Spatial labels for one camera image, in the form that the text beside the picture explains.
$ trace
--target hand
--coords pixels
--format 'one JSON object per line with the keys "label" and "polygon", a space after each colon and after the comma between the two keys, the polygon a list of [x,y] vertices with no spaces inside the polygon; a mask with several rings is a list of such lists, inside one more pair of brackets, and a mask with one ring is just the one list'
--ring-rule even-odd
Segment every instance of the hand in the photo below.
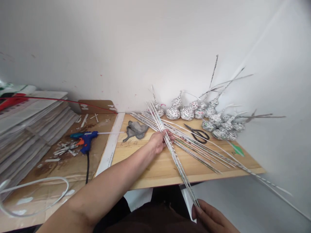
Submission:
{"label": "hand", "polygon": [[197,219],[211,233],[240,233],[234,225],[215,207],[198,199],[200,207],[192,206],[192,219]]}
{"label": "hand", "polygon": [[153,135],[151,135],[149,142],[147,143],[149,146],[152,147],[152,149],[155,151],[156,154],[160,154],[163,148],[166,146],[166,143],[164,141],[164,135],[166,135],[166,132],[169,136],[169,139],[171,141],[175,140],[175,137],[171,132],[168,131],[157,131]]}

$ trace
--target black scissors handle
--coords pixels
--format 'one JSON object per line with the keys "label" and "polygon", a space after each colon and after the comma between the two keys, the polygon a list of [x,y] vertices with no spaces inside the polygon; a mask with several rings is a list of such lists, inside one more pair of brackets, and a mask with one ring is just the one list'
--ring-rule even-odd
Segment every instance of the black scissors handle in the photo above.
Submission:
{"label": "black scissors handle", "polygon": [[[208,136],[207,133],[205,133],[204,131],[202,131],[202,130],[200,130],[200,129],[193,129],[193,130],[192,130],[192,136],[193,136],[198,142],[200,142],[200,143],[202,143],[202,144],[207,143],[207,140],[210,139],[210,136]],[[203,137],[204,139],[200,138],[200,139],[203,140],[203,141],[199,140],[196,136]]]}

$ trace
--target scissors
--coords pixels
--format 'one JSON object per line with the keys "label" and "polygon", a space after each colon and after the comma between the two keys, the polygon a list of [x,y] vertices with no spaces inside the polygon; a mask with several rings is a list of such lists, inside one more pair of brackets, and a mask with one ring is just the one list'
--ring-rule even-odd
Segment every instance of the scissors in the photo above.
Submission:
{"label": "scissors", "polygon": [[[210,139],[210,136],[208,136],[207,133],[205,133],[204,131],[202,131],[202,130],[200,130],[200,129],[193,129],[193,128],[191,128],[190,126],[188,126],[188,125],[186,125],[186,124],[184,124],[184,125],[185,125],[188,129],[191,130],[193,137],[194,137],[198,142],[200,142],[200,143],[202,143],[202,144],[205,144],[205,143],[207,143],[207,140]],[[202,137],[202,138],[204,138],[203,141],[200,141],[199,139],[197,139],[196,135],[197,135],[197,136],[200,136],[200,137]]]}

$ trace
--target stack of newspapers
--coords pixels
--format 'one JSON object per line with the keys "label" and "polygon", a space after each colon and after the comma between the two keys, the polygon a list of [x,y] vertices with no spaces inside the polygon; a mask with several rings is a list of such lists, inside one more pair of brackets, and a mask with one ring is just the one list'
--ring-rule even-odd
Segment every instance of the stack of newspapers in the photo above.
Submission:
{"label": "stack of newspapers", "polygon": [[[34,91],[28,96],[67,99],[67,92]],[[78,119],[67,102],[28,99],[0,112],[0,183],[14,187]],[[9,192],[1,194],[4,200]]]}

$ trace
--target cardboard piece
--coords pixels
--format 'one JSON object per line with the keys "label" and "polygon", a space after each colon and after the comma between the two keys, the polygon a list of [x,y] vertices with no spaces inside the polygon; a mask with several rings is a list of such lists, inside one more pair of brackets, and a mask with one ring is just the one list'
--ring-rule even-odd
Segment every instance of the cardboard piece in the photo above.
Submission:
{"label": "cardboard piece", "polygon": [[[69,137],[70,134],[77,132],[110,132],[117,114],[99,114],[97,116],[99,123],[96,122],[95,117],[90,119],[92,116],[93,114],[89,113],[88,119],[83,128],[80,128],[82,121],[74,123],[59,141],[62,143],[71,142],[72,139]],[[90,151],[89,181],[93,178],[97,170],[108,137],[109,134],[98,135],[97,138],[94,138],[92,141]],[[51,147],[46,155],[40,160],[39,163],[36,164],[36,166],[28,173],[20,184],[46,177],[62,176],[67,178],[69,181],[69,195],[64,196],[52,208],[33,217],[15,218],[9,217],[3,212],[0,212],[0,232],[12,231],[44,223],[63,203],[65,203],[68,198],[70,198],[85,185],[87,156],[79,152],[79,154],[74,157],[71,153],[66,152],[61,156],[55,157],[53,153],[57,150],[56,148],[58,148],[57,143]],[[79,146],[78,148],[75,148],[74,151],[78,152],[81,148],[82,146]],[[56,158],[60,158],[60,160],[56,162],[45,162],[47,159]],[[17,211],[17,213],[26,211],[25,214],[31,214],[51,205],[59,198],[65,189],[66,184],[61,180],[27,186],[15,190],[5,200],[4,206],[11,211]],[[30,202],[22,203],[20,205],[17,204],[19,200],[23,198],[31,199],[30,197],[33,198]]]}

